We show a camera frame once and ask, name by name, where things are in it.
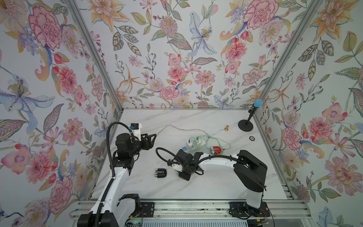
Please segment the white power strip blue sockets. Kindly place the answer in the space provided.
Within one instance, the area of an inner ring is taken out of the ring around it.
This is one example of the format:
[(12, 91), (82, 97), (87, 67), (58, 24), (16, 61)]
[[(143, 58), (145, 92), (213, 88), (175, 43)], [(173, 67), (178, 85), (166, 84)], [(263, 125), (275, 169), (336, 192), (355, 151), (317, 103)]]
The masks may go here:
[(196, 137), (190, 137), (187, 141), (186, 144), (181, 146), (181, 150), (186, 152), (186, 153), (192, 153), (192, 152), (197, 152), (197, 151), (202, 151), (203, 147), (206, 146), (210, 135), (202, 130), (202, 129), (182, 129), (182, 128), (178, 128), (172, 124), (166, 125), (164, 128), (162, 128), (160, 131), (157, 132), (157, 135), (160, 135), (161, 132), (163, 132), (165, 129), (167, 128), (174, 128), (178, 131), (198, 131), (198, 132), (202, 132), (203, 134), (200, 136), (196, 136)]

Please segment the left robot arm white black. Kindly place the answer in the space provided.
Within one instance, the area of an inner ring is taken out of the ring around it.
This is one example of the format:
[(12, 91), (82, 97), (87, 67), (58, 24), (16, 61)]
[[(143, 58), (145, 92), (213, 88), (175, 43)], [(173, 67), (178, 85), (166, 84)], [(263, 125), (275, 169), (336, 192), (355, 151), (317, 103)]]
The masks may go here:
[[(126, 133), (116, 137), (115, 152), (111, 152), (110, 132), (113, 126), (121, 125)], [(113, 122), (106, 132), (106, 148), (110, 162), (110, 176), (89, 213), (80, 215), (78, 227), (126, 227), (129, 222), (140, 217), (143, 209), (138, 194), (124, 194), (123, 188), (129, 179), (135, 164), (135, 156), (142, 150), (153, 148), (156, 134), (142, 134), (140, 124), (127, 126), (124, 123)]]

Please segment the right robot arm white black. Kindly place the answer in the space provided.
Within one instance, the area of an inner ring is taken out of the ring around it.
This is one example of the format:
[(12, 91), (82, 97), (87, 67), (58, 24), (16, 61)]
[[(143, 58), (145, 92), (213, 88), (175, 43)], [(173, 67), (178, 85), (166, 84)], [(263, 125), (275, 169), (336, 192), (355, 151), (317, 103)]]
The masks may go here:
[(179, 172), (179, 177), (189, 181), (191, 175), (202, 176), (206, 171), (232, 169), (247, 188), (247, 209), (259, 210), (262, 204), (268, 167), (257, 157), (246, 150), (237, 155), (209, 155), (203, 152), (186, 153), (180, 149), (176, 154), (165, 148), (156, 148), (156, 155), (169, 167)]

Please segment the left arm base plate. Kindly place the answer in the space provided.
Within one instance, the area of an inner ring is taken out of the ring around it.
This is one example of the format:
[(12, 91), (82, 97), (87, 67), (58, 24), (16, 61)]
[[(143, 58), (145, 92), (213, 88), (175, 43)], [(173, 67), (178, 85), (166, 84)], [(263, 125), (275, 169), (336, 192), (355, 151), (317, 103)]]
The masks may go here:
[(154, 202), (141, 202), (136, 205), (133, 213), (129, 213), (129, 218), (153, 218), (155, 212)]

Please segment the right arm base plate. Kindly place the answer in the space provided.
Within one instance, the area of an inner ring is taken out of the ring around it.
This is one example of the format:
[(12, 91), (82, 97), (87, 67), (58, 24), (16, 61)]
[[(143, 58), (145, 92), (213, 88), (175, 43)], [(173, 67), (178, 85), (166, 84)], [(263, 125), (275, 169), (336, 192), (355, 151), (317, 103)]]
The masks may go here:
[(230, 202), (229, 214), (235, 218), (268, 218), (271, 216), (269, 208), (265, 202), (261, 202), (259, 208), (253, 208), (247, 205), (247, 202)]

